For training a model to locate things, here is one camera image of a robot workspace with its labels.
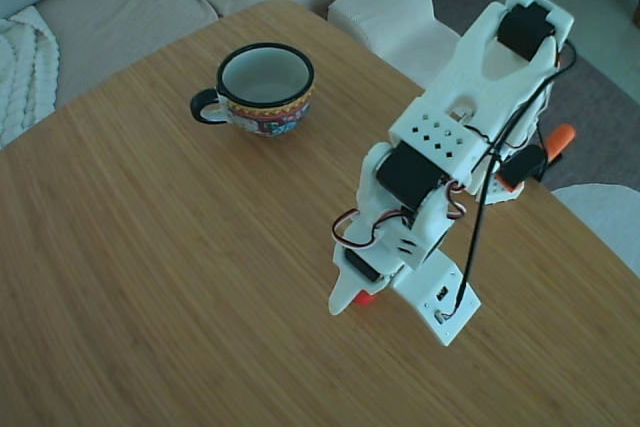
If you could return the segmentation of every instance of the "red wire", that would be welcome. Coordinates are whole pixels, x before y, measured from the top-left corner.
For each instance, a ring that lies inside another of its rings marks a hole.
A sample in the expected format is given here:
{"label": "red wire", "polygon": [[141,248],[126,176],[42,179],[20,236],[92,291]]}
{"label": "red wire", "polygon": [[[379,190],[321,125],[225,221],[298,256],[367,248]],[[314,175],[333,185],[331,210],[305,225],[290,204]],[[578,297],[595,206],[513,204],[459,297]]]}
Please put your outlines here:
{"label": "red wire", "polygon": [[447,196],[447,200],[449,201],[449,203],[453,205],[457,210],[457,212],[447,212],[447,219],[458,220],[464,217],[464,215],[467,213],[462,204],[456,202],[455,200],[453,200],[453,198],[451,198],[452,193],[459,194],[462,191],[464,191],[464,185],[458,184],[458,182],[456,182],[455,180],[452,180],[447,184],[445,188],[445,195]]}
{"label": "red wire", "polygon": [[378,219],[371,226],[371,238],[367,242],[364,242],[364,243],[353,242],[351,240],[348,240],[348,239],[344,238],[342,235],[338,234],[338,232],[337,232],[337,229],[338,229],[338,227],[340,226],[340,224],[342,222],[347,220],[349,217],[352,217],[354,214],[359,214],[359,213],[360,213],[360,211],[358,209],[347,210],[344,214],[340,215],[340,217],[338,217],[333,222],[333,226],[331,227],[331,232],[333,233],[333,238],[335,240],[337,240],[338,242],[340,242],[343,245],[346,245],[347,247],[352,247],[354,249],[364,249],[366,247],[372,246],[373,243],[376,241],[375,231],[380,226],[380,224],[382,222],[384,222],[385,220],[388,220],[391,217],[400,216],[400,214],[402,214],[402,211],[397,210],[397,209],[393,209],[393,210],[387,210],[386,212],[383,212],[382,214],[380,214]]}

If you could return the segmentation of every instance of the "black mug rim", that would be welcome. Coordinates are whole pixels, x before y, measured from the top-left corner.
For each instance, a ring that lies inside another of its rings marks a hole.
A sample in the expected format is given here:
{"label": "black mug rim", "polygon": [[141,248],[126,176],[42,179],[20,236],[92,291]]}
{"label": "black mug rim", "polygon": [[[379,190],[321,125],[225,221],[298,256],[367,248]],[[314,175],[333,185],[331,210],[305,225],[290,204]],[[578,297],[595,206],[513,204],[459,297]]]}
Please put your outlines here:
{"label": "black mug rim", "polygon": [[[250,100],[243,99],[242,97],[238,97],[232,92],[229,92],[227,87],[224,85],[224,82],[222,81],[222,75],[227,65],[229,65],[229,63],[233,59],[238,57],[240,54],[244,54],[245,52],[249,52],[251,50],[263,49],[263,48],[275,48],[275,49],[286,50],[296,55],[297,57],[299,57],[306,65],[307,73],[309,74],[309,78],[307,79],[307,83],[305,84],[305,86],[302,87],[295,94],[281,100],[276,100],[275,102],[251,102]],[[286,45],[286,44],[280,44],[278,42],[258,42],[254,44],[245,45],[244,47],[240,47],[239,49],[234,50],[227,57],[225,57],[225,59],[220,64],[220,67],[218,67],[217,90],[220,95],[234,101],[237,104],[241,104],[245,107],[253,107],[256,109],[268,109],[272,107],[281,107],[283,105],[287,105],[288,103],[293,102],[294,100],[302,97],[313,85],[314,78],[315,78],[315,71],[313,69],[313,65],[311,64],[311,61],[305,54],[300,52],[295,47],[291,47],[290,45]]]}

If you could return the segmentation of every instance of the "plant pot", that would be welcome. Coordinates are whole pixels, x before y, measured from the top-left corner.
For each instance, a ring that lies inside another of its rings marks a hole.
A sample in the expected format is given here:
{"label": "plant pot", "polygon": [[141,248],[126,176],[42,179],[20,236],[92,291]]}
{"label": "plant pot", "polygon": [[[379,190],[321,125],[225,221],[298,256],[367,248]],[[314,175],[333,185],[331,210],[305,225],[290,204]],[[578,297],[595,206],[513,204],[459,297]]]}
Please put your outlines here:
{"label": "plant pot", "polygon": [[636,11],[633,13],[633,23],[640,29],[640,0],[638,1]]}

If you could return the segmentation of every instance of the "white robotic arm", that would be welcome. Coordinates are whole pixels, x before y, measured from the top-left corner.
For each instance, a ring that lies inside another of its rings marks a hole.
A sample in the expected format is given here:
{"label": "white robotic arm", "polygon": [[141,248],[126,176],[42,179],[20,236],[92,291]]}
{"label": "white robotic arm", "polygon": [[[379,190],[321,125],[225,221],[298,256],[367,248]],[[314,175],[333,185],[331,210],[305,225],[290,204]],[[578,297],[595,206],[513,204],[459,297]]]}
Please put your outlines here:
{"label": "white robotic arm", "polygon": [[[390,143],[376,144],[363,161],[357,212],[343,235],[334,225],[340,274],[329,298],[332,314],[362,292],[391,284],[444,345],[464,327],[480,301],[468,287],[456,305],[462,273],[438,249],[455,222],[450,189],[476,194],[493,176],[488,153],[498,149],[492,155],[506,160],[527,143],[545,96],[510,126],[505,142],[496,139],[557,71],[572,24],[549,0],[507,0],[489,5],[459,40],[429,90],[391,126]],[[516,198],[523,188],[492,182],[486,203]]]}

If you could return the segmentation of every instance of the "knitted blanket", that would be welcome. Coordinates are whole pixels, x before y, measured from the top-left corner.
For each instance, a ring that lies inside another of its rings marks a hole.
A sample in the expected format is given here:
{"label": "knitted blanket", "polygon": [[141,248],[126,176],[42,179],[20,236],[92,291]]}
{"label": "knitted blanket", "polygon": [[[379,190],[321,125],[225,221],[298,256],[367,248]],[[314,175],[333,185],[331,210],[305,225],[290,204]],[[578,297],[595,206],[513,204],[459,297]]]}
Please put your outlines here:
{"label": "knitted blanket", "polygon": [[59,57],[35,7],[0,19],[0,148],[53,113]]}

